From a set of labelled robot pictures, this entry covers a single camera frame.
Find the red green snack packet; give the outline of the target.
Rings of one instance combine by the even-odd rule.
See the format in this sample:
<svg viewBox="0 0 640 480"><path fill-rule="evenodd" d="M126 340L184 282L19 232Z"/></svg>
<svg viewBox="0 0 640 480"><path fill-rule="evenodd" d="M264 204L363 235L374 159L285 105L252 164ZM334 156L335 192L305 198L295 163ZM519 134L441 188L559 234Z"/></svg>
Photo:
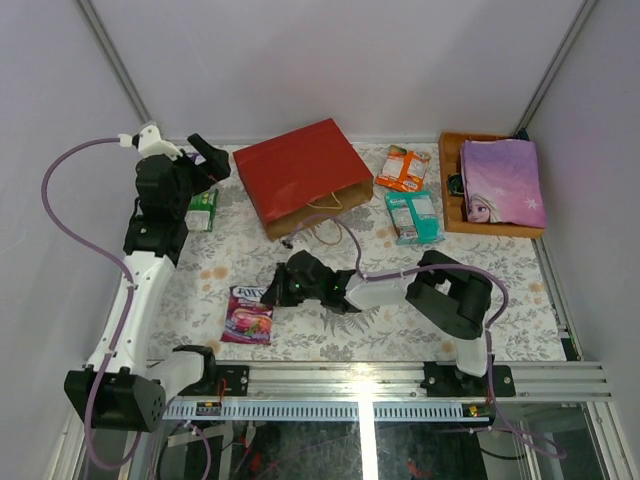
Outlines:
<svg viewBox="0 0 640 480"><path fill-rule="evenodd" d="M185 215L185 223L189 232L211 232L216 215L219 191L209 190L195 195Z"/></svg>

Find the red brown paper bag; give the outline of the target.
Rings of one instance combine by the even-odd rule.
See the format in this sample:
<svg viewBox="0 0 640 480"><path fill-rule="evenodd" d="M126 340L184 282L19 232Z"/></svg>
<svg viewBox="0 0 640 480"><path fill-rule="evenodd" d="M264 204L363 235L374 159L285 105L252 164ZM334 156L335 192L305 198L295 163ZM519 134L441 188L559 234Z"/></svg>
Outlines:
<svg viewBox="0 0 640 480"><path fill-rule="evenodd" d="M370 169L331 118L242 148L233 157L271 241L373 197Z"/></svg>

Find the teal snack packet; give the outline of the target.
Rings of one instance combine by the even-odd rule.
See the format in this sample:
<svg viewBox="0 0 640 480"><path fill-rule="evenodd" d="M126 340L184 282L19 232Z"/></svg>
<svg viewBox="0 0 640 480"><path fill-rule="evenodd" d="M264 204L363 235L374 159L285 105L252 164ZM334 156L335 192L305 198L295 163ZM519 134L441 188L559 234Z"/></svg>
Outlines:
<svg viewBox="0 0 640 480"><path fill-rule="evenodd" d="M428 191L388 192L385 203L398 245L429 245L444 239L432 197Z"/></svg>

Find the orange snack packet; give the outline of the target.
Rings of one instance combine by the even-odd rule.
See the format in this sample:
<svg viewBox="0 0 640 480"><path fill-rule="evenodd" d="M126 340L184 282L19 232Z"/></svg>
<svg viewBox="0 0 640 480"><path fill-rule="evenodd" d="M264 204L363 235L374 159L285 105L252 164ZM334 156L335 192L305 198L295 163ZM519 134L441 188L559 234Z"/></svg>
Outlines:
<svg viewBox="0 0 640 480"><path fill-rule="evenodd" d="M399 192L420 191L430 161L431 154L426 151L413 151L391 145L375 183Z"/></svg>

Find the purple snack packet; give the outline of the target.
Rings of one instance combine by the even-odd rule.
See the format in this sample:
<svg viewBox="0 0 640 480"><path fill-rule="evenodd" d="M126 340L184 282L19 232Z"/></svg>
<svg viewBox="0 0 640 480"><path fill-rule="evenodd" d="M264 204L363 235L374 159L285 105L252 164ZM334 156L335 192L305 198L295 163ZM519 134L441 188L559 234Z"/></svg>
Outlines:
<svg viewBox="0 0 640 480"><path fill-rule="evenodd" d="M194 154L191 155L191 160L196 165L201 165L206 161L206 158L200 153L194 153Z"/></svg>

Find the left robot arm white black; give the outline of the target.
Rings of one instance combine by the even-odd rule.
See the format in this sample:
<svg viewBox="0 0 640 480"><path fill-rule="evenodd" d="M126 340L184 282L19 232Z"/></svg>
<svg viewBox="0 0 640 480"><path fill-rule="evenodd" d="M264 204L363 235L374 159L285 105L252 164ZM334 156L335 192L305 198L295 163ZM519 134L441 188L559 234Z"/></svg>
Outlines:
<svg viewBox="0 0 640 480"><path fill-rule="evenodd" d="M153 432L167 401L208 394L219 381L213 350L178 346L147 365L149 329L178 264L192 198L231 173L228 152L194 133L196 157L160 138L152 127L132 139L141 155L135 167L137 197L128 222L122 272L103 337L87 364L68 372L64 391L86 429Z"/></svg>

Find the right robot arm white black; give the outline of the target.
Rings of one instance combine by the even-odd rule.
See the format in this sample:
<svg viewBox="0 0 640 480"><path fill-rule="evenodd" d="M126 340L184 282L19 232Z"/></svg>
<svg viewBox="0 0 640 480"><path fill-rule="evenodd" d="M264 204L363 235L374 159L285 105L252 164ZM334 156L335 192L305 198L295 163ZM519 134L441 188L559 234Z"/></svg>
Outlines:
<svg viewBox="0 0 640 480"><path fill-rule="evenodd" d="M492 380L484 334L492 290L486 273L436 250L426 251L412 269L377 273L333 270L302 250L276 266L261 302L295 307L316 300L336 314L410 305L455 339L457 385L474 395Z"/></svg>

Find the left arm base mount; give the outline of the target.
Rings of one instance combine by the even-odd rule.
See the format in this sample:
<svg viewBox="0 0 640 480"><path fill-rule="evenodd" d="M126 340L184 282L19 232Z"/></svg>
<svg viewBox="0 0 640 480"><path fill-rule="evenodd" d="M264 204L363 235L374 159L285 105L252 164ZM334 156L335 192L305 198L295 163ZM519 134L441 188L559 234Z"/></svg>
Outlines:
<svg viewBox="0 0 640 480"><path fill-rule="evenodd" d="M247 395L250 377L248 365L219 365L209 346L181 345L170 355L177 364L170 373L177 381L178 396Z"/></svg>

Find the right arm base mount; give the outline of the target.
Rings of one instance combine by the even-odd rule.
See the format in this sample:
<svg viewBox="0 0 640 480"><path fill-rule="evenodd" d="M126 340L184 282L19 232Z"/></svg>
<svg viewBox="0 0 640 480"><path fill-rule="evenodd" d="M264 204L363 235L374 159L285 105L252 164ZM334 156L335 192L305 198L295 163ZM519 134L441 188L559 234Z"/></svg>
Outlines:
<svg viewBox="0 0 640 480"><path fill-rule="evenodd" d="M482 377L463 373L451 362L425 362L420 387L429 397L471 398L487 397L489 374L492 374L493 392L499 398L516 396L515 380L507 365L492 365Z"/></svg>

